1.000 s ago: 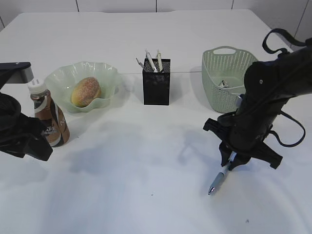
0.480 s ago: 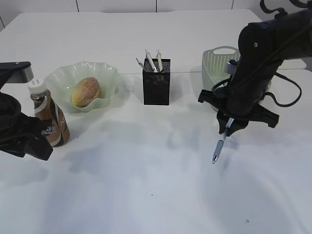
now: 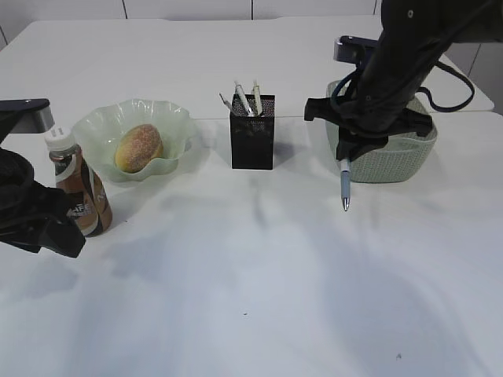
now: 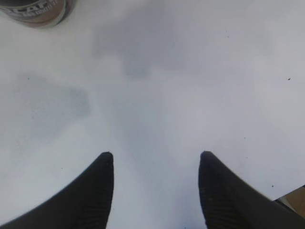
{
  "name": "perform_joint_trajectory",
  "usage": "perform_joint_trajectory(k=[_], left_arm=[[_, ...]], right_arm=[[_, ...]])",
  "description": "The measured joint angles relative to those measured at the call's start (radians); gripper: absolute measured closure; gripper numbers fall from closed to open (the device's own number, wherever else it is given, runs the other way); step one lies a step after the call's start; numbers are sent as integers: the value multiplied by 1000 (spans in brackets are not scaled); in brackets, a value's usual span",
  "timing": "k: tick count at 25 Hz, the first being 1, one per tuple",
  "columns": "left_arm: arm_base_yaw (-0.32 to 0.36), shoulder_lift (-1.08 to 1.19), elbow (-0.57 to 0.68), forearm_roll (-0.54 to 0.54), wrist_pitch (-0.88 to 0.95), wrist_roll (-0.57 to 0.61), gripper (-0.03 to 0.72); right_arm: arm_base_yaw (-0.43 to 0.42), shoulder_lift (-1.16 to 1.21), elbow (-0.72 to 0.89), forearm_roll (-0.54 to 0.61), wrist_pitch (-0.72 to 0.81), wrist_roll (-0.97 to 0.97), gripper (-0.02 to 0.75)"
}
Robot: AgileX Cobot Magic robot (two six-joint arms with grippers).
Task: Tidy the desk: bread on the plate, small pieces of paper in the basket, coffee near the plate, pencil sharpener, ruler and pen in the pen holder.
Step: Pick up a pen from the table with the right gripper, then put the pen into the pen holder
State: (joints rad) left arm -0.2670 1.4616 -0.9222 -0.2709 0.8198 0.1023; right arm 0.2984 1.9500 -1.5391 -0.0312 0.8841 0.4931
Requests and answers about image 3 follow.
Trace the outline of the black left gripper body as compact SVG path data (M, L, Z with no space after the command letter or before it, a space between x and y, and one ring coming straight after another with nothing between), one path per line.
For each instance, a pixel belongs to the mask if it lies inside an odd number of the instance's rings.
M37 254L39 236L50 221L72 219L72 202L59 188L35 180L33 166L21 155L1 150L1 242Z

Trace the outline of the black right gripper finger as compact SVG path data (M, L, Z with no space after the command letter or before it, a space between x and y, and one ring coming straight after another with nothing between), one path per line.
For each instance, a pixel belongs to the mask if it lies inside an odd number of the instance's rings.
M347 158L350 161L355 161L366 153L384 148L388 143L388 137L366 138L358 135L351 135L347 143L349 144Z
M356 141L355 135L352 134L349 130L346 130L342 127L339 128L338 131L339 141L336 147L336 159L338 161L353 160L353 149L355 148Z

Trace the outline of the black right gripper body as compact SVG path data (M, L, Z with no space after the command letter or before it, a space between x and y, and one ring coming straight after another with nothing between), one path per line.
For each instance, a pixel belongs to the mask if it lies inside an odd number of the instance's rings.
M431 69L433 1L383 1L383 31L349 97L310 98L304 119L328 120L368 139L415 133L427 136L431 118L406 108Z

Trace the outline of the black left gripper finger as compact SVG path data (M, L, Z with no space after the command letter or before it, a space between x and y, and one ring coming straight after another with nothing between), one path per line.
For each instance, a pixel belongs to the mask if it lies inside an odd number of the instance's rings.
M39 236L39 246L68 258L77 258L86 238L73 219L64 223L50 221Z

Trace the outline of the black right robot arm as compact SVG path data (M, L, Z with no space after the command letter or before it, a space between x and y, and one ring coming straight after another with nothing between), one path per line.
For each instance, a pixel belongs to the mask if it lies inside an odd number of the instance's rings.
M428 136L431 117L409 110L433 67L454 43L501 42L500 1L384 1L382 32L370 51L356 50L355 71L342 80L344 95L310 98L304 119L324 119L339 127L338 160L355 161L383 148L391 136Z

